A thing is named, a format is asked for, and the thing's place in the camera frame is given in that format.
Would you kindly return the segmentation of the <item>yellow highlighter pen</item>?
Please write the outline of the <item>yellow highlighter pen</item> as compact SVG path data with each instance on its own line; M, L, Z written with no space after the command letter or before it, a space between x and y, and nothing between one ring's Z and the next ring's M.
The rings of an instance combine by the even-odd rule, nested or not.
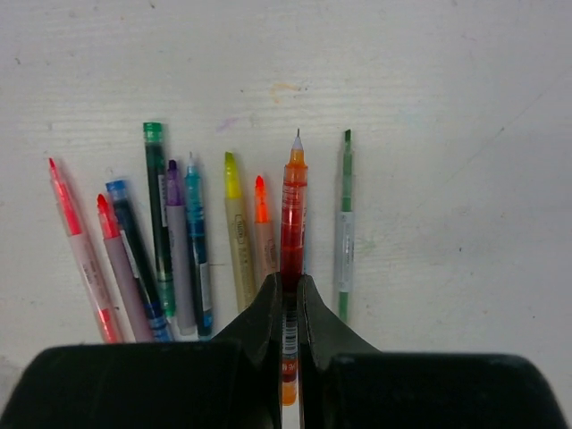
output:
M257 287L240 172L232 152L224 154L224 186L233 278L237 307L241 313L254 301Z

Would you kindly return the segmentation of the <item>dark blue gel pen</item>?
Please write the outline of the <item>dark blue gel pen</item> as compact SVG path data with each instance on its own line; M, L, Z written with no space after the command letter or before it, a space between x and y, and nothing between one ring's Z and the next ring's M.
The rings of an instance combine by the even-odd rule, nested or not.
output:
M119 224L131 270L138 284L139 299L153 339L157 342L171 342L173 341L172 332L163 311L154 270L132 209L127 182L125 180L109 181L105 187Z

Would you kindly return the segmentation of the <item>green gel pen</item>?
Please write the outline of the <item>green gel pen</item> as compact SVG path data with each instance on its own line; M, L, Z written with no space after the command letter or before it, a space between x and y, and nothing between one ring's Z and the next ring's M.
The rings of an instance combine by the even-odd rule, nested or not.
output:
M143 139L146 154L147 183L156 279L161 305L168 318L175 316L176 304L172 277L172 257L166 216L166 184L164 130L160 122L143 123Z

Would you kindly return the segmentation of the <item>purple pen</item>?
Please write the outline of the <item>purple pen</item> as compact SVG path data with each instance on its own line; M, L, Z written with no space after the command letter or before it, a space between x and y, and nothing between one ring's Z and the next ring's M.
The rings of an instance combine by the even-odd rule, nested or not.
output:
M189 336L196 331L192 281L189 267L189 245L186 207L178 164L170 160L166 173L166 214L170 236L172 275L176 304L176 320L180 334Z

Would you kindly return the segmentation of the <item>pink highlighter pen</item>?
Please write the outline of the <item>pink highlighter pen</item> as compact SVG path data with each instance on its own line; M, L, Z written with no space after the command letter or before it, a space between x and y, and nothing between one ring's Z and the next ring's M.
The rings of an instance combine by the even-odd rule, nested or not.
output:
M119 224L112 205L103 194L97 196L97 211L105 250L134 339L136 342L152 342L154 338L139 296L138 284L123 244Z
M49 158L49 173L63 227L102 339L105 343L123 342L122 330L91 239L84 228L71 187L52 157Z

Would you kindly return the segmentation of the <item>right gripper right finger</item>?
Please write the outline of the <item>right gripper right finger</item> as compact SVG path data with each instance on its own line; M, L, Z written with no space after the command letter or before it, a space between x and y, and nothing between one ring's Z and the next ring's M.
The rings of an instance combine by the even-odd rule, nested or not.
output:
M297 321L300 426L370 425L379 407L374 370L381 351L328 308L307 274L297 288Z

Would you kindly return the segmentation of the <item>orange pen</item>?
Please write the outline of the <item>orange pen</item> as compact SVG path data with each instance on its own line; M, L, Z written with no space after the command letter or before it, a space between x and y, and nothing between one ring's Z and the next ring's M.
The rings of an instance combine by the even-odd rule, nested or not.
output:
M259 282L278 271L274 227L265 180L258 175L255 181L255 234Z

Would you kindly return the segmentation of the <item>green highlighter pen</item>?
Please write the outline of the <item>green highlighter pen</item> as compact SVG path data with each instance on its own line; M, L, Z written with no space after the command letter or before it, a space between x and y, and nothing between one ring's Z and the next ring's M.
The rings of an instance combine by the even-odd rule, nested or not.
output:
M338 291L338 316L349 321L349 296L353 290L355 216L353 195L353 148L351 130L344 131L341 154L340 210L337 215L335 281Z

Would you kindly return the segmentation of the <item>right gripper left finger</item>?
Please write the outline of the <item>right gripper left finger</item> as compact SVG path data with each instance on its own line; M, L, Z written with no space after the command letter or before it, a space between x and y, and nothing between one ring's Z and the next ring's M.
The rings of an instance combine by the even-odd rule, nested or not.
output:
M214 337L214 392L229 428L282 427L282 304L281 275L272 273Z

